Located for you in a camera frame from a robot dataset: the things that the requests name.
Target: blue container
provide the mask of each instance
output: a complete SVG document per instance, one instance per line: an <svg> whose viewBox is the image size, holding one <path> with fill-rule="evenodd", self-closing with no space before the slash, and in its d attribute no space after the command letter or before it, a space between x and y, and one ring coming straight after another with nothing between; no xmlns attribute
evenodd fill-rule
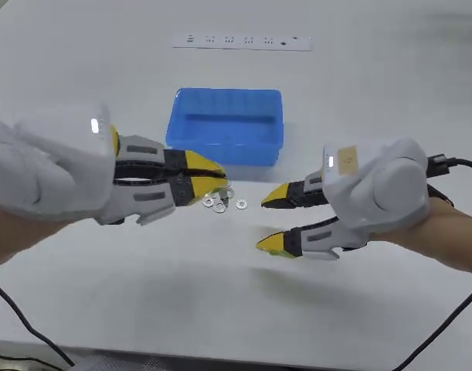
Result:
<svg viewBox="0 0 472 371"><path fill-rule="evenodd" d="M278 90L182 88L165 142L222 165L272 166L284 142Z"/></svg>

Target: electrical outlet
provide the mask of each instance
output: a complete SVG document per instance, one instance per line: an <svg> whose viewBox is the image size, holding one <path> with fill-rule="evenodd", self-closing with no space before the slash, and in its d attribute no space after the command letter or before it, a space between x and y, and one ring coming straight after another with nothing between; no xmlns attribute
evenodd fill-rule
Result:
<svg viewBox="0 0 472 371"><path fill-rule="evenodd" d="M249 49L310 52L311 37L303 36L252 36L242 34L179 33L172 38L174 48L197 49Z"/></svg>

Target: white tabletop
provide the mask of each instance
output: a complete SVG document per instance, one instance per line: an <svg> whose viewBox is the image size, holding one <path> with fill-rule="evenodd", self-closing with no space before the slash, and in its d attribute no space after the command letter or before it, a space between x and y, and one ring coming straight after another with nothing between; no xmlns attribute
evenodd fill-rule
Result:
<svg viewBox="0 0 472 371"><path fill-rule="evenodd" d="M172 49L175 32L305 35L312 53ZM179 87L278 88L271 170L232 169L250 207L201 205L147 227L77 223L0 267L0 285L60 345L391 369L472 291L472 276L385 243L339 262L253 248L329 209L264 210L321 166L326 141L414 137L472 159L472 1L11 0L0 11L0 118L102 100L123 134L162 141ZM433 184L472 213L472 172ZM0 300L0 340L34 342ZM472 370L472 306L409 370Z"/></svg>

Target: washer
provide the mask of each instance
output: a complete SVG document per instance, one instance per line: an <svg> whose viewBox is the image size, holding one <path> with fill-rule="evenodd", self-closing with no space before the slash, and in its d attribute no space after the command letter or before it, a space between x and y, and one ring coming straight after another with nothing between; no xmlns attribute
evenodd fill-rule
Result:
<svg viewBox="0 0 472 371"><path fill-rule="evenodd" d="M239 210L244 210L248 208L248 202L245 199L238 199L236 201L236 208Z"/></svg>
<svg viewBox="0 0 472 371"><path fill-rule="evenodd" d="M204 207L212 207L215 205L215 200L212 197L206 197L203 199L203 206Z"/></svg>
<svg viewBox="0 0 472 371"><path fill-rule="evenodd" d="M223 204L223 203L216 203L214 206L213 206L213 210L216 212L216 213L224 213L226 211L226 206Z"/></svg>

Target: black cable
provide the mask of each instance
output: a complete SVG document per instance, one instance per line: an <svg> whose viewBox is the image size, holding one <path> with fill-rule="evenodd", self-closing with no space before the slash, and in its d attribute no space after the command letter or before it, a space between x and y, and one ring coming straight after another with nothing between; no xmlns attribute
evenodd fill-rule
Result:
<svg viewBox="0 0 472 371"><path fill-rule="evenodd" d="M440 161L440 164L444 164L444 167L446 169L454 167L456 165L462 165L472 168L472 161L470 160L465 160L463 158L446 158L445 155L441 156L443 156L443 159L442 161ZM455 320L455 318L457 318L459 314L462 313L463 310L466 309L470 303L472 303L472 293L462 303L460 303L460 305L447 317L445 321L443 321L443 323L435 330L433 334L428 337L428 339L426 339L420 346L414 349L414 352L412 352L411 355L407 357L400 365L393 369L393 371L403 371L404 369L406 369L406 367L410 365L411 362L416 359L416 357L419 356L419 354L421 354L423 350L430 346L431 343L434 342L435 339L438 338L438 336L440 336L442 332L444 332L447 327L450 326L450 324Z"/></svg>
<svg viewBox="0 0 472 371"><path fill-rule="evenodd" d="M48 363L48 362L42 361L41 359L33 358L33 357L9 357L9 356L3 356L2 354L0 354L0 359L2 359L3 361L11 361L11 362L14 362L14 361L16 361L16 362L36 362L36 363L39 363L42 366L49 367L51 369L55 369L56 371L64 371L60 367L54 366L51 363Z"/></svg>
<svg viewBox="0 0 472 371"><path fill-rule="evenodd" d="M400 365L398 365L395 369L392 371L402 371L405 369L421 352L426 349L431 343L444 332L447 327L453 322L457 316L462 313L462 311L467 308L467 306L472 303L472 293L464 300L457 308L455 311L453 311L445 321L440 325L439 328L436 329L436 331L430 335L428 339L426 339L420 346L414 350L414 352L411 353L409 357L406 358L405 361L403 361Z"/></svg>
<svg viewBox="0 0 472 371"><path fill-rule="evenodd" d="M47 344L51 350L53 350L55 353L57 353L69 366L74 366L74 362L69 358L66 353L59 348L52 340L44 336L44 334L36 331L33 326L28 322L26 319L25 315L22 313L21 309L19 309L18 305L11 299L9 295L5 293L4 290L0 287L0 297L4 299L4 301L11 307L11 309L15 312L15 314L18 316L19 321L25 326L25 328L28 330L30 334L35 336L37 339L43 341L45 344Z"/></svg>

